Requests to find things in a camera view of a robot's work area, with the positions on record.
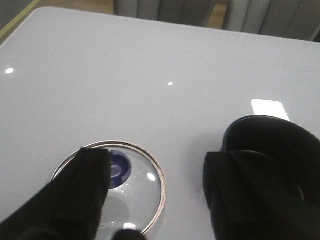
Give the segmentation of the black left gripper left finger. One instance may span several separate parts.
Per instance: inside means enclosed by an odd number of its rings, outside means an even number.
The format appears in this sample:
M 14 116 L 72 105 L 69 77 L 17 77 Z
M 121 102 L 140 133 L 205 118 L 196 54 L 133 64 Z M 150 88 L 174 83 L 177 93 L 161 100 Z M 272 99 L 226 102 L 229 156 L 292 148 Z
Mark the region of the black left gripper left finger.
M 110 182 L 109 151 L 81 148 L 54 180 L 0 224 L 0 238 L 95 239 Z

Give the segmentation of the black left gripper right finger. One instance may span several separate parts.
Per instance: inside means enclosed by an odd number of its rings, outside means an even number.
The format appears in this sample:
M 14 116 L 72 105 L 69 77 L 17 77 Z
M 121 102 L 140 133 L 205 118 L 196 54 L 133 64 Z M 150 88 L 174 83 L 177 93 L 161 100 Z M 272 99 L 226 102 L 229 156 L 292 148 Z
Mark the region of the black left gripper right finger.
M 203 189 L 218 240 L 317 240 L 316 192 L 254 151 L 208 152 Z

